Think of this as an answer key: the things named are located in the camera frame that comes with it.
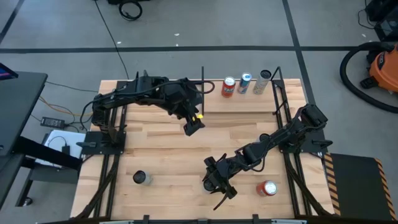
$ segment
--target coca-cola can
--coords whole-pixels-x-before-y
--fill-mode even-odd
[[[278,191],[278,188],[275,184],[275,182],[271,180],[266,180],[264,182],[261,182],[260,184],[257,185],[256,187],[257,194],[260,196],[273,196],[276,194]]]
[[[223,88],[221,89],[221,95],[223,97],[231,97],[235,90],[235,79],[233,77],[226,77],[223,81]]]

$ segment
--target vacuum hose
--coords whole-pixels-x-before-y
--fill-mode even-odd
[[[367,103],[380,108],[382,110],[391,112],[391,113],[398,113],[398,107],[387,105],[383,102],[380,102],[369,95],[363,93],[361,90],[356,88],[348,79],[347,77],[347,64],[351,57],[353,57],[356,53],[362,50],[380,50],[380,51],[388,51],[390,52],[391,50],[394,49],[394,46],[389,45],[387,43],[383,42],[369,42],[365,44],[361,44],[355,49],[351,50],[348,52],[348,54],[344,57],[343,61],[341,62],[340,65],[340,77],[341,81],[343,81],[344,85],[348,88],[349,91],[353,92],[357,97],[361,98],[362,100],[366,101]]]

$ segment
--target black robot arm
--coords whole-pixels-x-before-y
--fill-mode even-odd
[[[247,144],[235,151],[235,156],[226,158],[224,154],[218,161],[213,157],[205,159],[206,176],[203,186],[211,193],[221,192],[225,194],[223,200],[215,207],[223,203],[228,197],[232,199],[237,191],[229,184],[229,179],[241,170],[254,170],[260,172],[264,169],[264,159],[268,151],[276,146],[283,148],[298,148],[305,140],[305,135],[325,127],[328,119],[315,105],[305,105],[299,108],[295,117],[283,128],[271,135],[262,134],[258,142]],[[262,168],[255,167],[263,160]]]
[[[203,81],[190,81],[182,78],[170,81],[167,77],[150,77],[144,71],[144,76],[137,77],[134,81],[127,82],[122,88],[108,94],[99,94],[92,101],[93,119],[92,123],[99,126],[101,132],[111,135],[111,140],[116,141],[112,131],[114,127],[109,125],[110,109],[135,103],[138,105],[155,105],[176,115],[178,119],[185,118],[187,123],[184,131],[187,136],[205,127],[197,118],[198,109],[196,105],[202,103],[201,92],[196,85]]]

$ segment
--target silver can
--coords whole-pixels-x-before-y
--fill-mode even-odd
[[[268,70],[261,71],[259,78],[257,79],[256,84],[254,85],[253,93],[261,95],[264,92],[270,78],[271,78],[270,71]]]
[[[136,184],[142,185],[150,185],[150,183],[152,182],[152,176],[142,170],[137,171],[133,175],[132,179]]]

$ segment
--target wooden table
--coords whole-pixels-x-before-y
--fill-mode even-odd
[[[116,80],[101,82],[100,93],[108,93]],[[206,157],[220,158],[223,153],[234,156],[234,151],[253,142],[262,133],[277,130],[274,95],[271,84],[263,95],[252,93],[251,82],[245,95],[235,92],[232,98],[221,96],[222,81],[215,81],[215,90],[205,95],[206,125],[192,136],[184,135],[185,120],[177,120],[155,106],[129,105],[127,110],[126,150],[121,156],[113,203],[113,220],[150,219],[243,219],[258,214],[260,218],[293,218],[287,174],[278,148],[269,151],[264,171],[240,172],[230,180],[238,191],[232,200],[226,200],[213,211],[222,194],[208,194],[203,190]],[[299,79],[285,79],[287,98],[292,116],[306,104]],[[301,154],[303,172],[308,188],[329,212],[333,206],[321,160]],[[79,214],[98,188],[103,156],[93,156],[83,164],[76,189],[71,217]],[[144,170],[153,175],[151,186],[137,185],[132,175]],[[278,193],[260,197],[255,186],[264,180],[273,180]],[[296,186],[300,212],[304,214],[302,196]],[[104,215],[107,192],[103,197],[101,214]]]

